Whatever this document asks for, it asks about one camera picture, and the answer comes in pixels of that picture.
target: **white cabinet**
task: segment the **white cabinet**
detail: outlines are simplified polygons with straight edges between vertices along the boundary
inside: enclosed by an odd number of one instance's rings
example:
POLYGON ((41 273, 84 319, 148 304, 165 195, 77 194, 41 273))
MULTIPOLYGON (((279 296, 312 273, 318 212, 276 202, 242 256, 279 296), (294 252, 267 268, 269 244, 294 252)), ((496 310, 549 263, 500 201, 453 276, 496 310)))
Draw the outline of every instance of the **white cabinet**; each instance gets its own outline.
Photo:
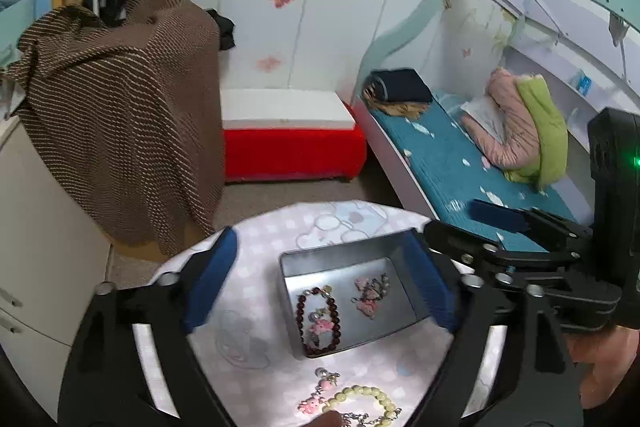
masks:
POLYGON ((2 310, 0 344, 33 397, 57 419, 60 385, 71 348, 21 324, 2 310))
MULTIPOLYGON (((56 182, 14 120, 0 129, 0 308, 71 345, 109 242, 56 182)), ((32 371, 38 370, 30 363, 32 371)))

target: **folded clothes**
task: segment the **folded clothes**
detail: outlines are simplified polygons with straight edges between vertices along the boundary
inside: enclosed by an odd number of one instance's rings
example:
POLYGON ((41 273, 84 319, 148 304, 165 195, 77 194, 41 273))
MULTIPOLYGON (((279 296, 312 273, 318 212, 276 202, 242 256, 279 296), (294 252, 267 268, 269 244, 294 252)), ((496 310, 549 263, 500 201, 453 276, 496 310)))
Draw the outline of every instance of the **folded clothes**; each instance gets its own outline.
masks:
POLYGON ((429 104, 423 102, 382 102, 376 99, 372 86, 364 89, 362 97, 374 110, 380 110, 390 117, 404 117, 409 120, 418 120, 429 107, 429 104))
POLYGON ((374 98, 380 102, 433 102, 431 90, 411 68, 374 70, 364 86, 371 87, 374 98))

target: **dark blue folded clothes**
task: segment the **dark blue folded clothes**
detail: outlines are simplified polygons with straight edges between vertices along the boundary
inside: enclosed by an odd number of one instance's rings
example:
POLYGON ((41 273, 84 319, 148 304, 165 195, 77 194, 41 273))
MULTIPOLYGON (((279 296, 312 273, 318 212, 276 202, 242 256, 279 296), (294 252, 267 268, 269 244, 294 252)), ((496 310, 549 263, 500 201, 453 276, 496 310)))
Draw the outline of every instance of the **dark blue folded clothes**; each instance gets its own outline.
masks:
POLYGON ((411 68, 399 70, 373 70, 364 83, 373 96, 383 102, 433 102, 433 95, 422 82, 418 72, 411 68))

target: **carpet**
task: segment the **carpet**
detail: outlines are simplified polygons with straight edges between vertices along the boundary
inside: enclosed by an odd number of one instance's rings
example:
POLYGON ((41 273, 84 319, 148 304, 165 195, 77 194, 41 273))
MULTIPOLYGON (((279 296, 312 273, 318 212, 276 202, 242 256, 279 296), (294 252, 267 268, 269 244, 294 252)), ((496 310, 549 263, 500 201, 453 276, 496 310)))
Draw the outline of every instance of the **carpet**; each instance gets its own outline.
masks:
MULTIPOLYGON (((391 184, 372 151, 361 173, 349 182, 340 180, 232 183, 225 185, 213 220, 216 230, 248 217, 300 202, 365 200, 401 208, 391 184)), ((108 279, 118 288, 145 284, 160 263, 113 253, 108 279)))

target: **striped cloth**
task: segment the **striped cloth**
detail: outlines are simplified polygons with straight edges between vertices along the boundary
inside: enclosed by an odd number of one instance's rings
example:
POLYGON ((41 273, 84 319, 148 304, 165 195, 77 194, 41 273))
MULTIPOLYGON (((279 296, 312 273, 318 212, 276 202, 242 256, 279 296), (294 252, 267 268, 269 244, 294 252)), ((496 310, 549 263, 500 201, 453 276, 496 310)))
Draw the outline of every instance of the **striped cloth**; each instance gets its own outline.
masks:
POLYGON ((62 6, 21 36, 8 75, 34 147, 66 192, 127 245, 212 233, 224 179, 219 31, 189 0, 127 0, 108 28, 62 6))

